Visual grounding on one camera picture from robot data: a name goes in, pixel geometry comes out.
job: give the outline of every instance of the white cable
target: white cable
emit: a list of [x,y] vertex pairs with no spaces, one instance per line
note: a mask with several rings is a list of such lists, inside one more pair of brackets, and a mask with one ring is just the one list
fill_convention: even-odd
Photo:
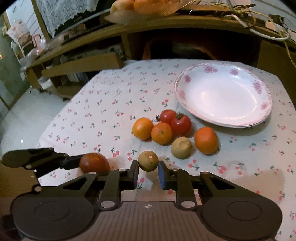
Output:
[[[238,16],[231,14],[231,15],[226,15],[225,17],[233,17],[235,18],[243,27],[247,28],[249,27],[246,23],[244,23],[242,20],[239,19]],[[290,38],[290,34],[285,32],[285,37],[284,38],[275,38],[275,37],[271,37],[262,33],[257,32],[256,30],[250,28],[250,31],[256,35],[259,35],[260,37],[266,38],[266,39],[270,39],[270,40],[275,40],[275,41],[285,41],[287,39]]]

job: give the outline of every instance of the glass door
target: glass door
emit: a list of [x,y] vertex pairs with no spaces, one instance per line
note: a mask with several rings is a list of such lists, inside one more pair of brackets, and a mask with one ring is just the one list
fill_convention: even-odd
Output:
[[[0,26],[4,25],[4,18],[1,15]],[[10,109],[30,86],[20,77],[21,66],[10,44],[11,38],[0,34],[0,101],[7,109]]]

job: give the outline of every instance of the wooden shelf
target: wooden shelf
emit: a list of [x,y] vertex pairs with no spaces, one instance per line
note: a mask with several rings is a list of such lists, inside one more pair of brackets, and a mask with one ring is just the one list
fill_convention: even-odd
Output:
[[[242,28],[242,26],[236,20],[220,19],[213,16],[169,16],[155,20],[149,20],[146,22],[139,22],[131,25],[115,24],[104,29],[92,32],[78,39],[75,39],[65,45],[54,48],[53,50],[46,53],[44,56],[36,60],[31,66],[42,64],[52,58],[64,54],[70,50],[76,49],[80,46],[90,44],[99,40],[103,40],[109,37],[125,35],[129,33],[142,32],[153,29],[164,29],[164,28],[211,28],[235,31],[239,33],[252,34],[248,29]],[[280,37],[274,31],[271,31],[265,27],[255,27],[257,31],[273,36]],[[292,40],[287,41],[290,47],[296,48],[296,43]]]

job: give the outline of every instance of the circular disc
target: circular disc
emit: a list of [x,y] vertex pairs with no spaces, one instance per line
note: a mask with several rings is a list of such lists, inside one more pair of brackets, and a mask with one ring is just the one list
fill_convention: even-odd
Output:
[[263,240],[272,237],[282,222],[280,208],[264,197],[211,198],[202,207],[206,225],[226,239]]
[[12,214],[19,231],[34,240],[67,239],[82,232],[94,217],[94,208],[84,197],[38,197],[15,200]]

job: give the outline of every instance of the wall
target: wall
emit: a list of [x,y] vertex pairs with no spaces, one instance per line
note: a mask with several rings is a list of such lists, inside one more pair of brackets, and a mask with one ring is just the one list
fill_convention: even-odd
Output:
[[254,11],[268,14],[278,14],[282,17],[288,18],[293,24],[291,24],[286,19],[284,22],[288,25],[290,29],[296,31],[296,16],[285,4],[279,0],[252,0],[256,6],[252,8]]
[[6,10],[6,13],[10,25],[13,25],[15,20],[22,20],[27,25],[31,36],[36,34],[43,36],[31,0],[17,0]]

